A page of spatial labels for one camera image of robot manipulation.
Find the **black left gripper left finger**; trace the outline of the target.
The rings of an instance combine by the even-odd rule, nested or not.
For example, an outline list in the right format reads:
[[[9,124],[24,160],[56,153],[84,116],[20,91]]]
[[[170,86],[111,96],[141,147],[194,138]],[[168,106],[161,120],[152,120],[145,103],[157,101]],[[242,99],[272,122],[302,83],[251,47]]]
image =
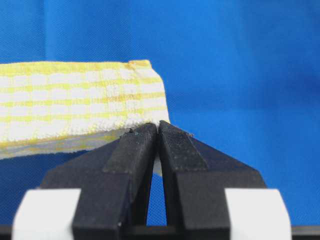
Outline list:
[[[147,222],[157,127],[146,123],[49,170],[15,214],[14,240],[118,240]]]

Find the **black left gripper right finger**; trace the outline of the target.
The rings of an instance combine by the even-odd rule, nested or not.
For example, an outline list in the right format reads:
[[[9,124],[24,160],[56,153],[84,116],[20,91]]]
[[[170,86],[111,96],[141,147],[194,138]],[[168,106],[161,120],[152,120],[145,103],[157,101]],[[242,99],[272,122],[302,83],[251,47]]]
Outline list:
[[[167,223],[183,240],[290,240],[277,189],[260,172],[161,121],[158,129]]]

